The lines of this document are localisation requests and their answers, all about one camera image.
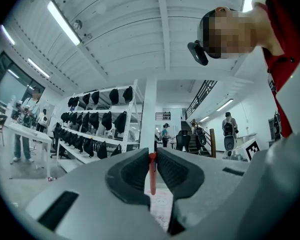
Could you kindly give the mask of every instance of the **black slot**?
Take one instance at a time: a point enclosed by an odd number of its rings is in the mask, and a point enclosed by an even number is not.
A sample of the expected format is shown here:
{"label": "black slot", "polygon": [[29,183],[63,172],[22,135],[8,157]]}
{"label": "black slot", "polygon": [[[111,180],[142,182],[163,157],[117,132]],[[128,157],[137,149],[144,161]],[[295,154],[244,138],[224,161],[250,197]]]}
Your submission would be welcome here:
{"label": "black slot", "polygon": [[77,193],[65,191],[40,217],[39,223],[54,231],[78,196]]}
{"label": "black slot", "polygon": [[234,169],[231,169],[229,167],[225,167],[222,171],[226,172],[226,173],[229,173],[229,174],[238,175],[238,176],[243,176],[245,174],[243,171],[234,170]]}

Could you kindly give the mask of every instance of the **person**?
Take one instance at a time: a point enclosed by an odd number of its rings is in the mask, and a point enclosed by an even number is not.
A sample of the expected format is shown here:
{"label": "person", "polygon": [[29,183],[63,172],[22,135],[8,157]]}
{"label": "person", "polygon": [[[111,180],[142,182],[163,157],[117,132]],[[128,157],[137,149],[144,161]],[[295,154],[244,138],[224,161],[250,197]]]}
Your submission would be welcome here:
{"label": "person", "polygon": [[197,43],[215,59],[233,58],[262,47],[282,136],[287,138],[292,128],[276,95],[300,62],[299,25],[279,0],[252,0],[252,7],[247,12],[225,6],[208,12],[200,22]]}
{"label": "person", "polygon": [[161,132],[161,135],[162,135],[162,143],[163,143],[163,147],[166,148],[168,146],[168,138],[169,138],[169,135],[168,135],[168,130],[167,128],[170,127],[168,123],[165,123],[163,125],[163,130]]}
{"label": "person", "polygon": [[225,113],[225,119],[222,121],[223,135],[225,135],[225,125],[226,125],[226,123],[231,123],[231,125],[233,126],[233,136],[236,139],[237,138],[237,133],[239,132],[238,131],[238,125],[237,125],[236,119],[231,117],[230,112]]}
{"label": "person", "polygon": [[[23,125],[25,127],[30,128],[32,122],[36,118],[39,111],[39,98],[40,98],[40,90],[34,86],[32,91],[32,98],[27,98],[19,107],[21,114],[17,118],[17,124]],[[22,145],[24,157],[29,162],[34,162],[30,155],[30,147],[29,147],[29,139],[26,137],[22,137]],[[20,143],[20,135],[15,135],[15,144],[14,144],[14,162],[18,162],[21,159],[21,143]]]}
{"label": "person", "polygon": [[47,123],[45,123],[45,122],[48,121],[48,119],[44,120],[44,117],[47,118],[47,110],[45,108],[42,110],[42,112],[39,113],[39,115],[37,117],[37,124],[36,124],[36,129],[35,129],[36,131],[41,132],[41,133],[44,132],[44,129],[46,128],[46,125],[47,125]]}
{"label": "person", "polygon": [[192,132],[193,135],[195,135],[196,150],[198,151],[198,154],[201,155],[202,146],[201,146],[201,143],[200,143],[200,140],[199,140],[199,135],[197,134],[196,129],[200,129],[200,133],[202,133],[202,134],[204,133],[204,131],[201,130],[201,129],[204,129],[204,128],[196,122],[196,119],[192,119],[192,121],[191,121],[191,132]]}

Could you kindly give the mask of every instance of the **white ceiling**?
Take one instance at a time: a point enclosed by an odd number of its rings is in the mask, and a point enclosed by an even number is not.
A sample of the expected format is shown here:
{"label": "white ceiling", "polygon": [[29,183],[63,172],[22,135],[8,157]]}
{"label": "white ceiling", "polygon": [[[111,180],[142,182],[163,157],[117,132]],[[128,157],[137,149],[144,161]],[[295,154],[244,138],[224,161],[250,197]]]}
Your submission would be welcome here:
{"label": "white ceiling", "polygon": [[[50,74],[46,85],[61,93],[132,83],[152,74],[185,83],[247,83],[234,76],[240,61],[210,59],[203,67],[187,48],[205,13],[217,6],[241,10],[244,0],[55,0],[71,25],[82,21],[78,46],[48,11],[49,1],[19,0],[4,25],[16,41],[15,52]],[[178,85],[167,86],[173,92]]]}

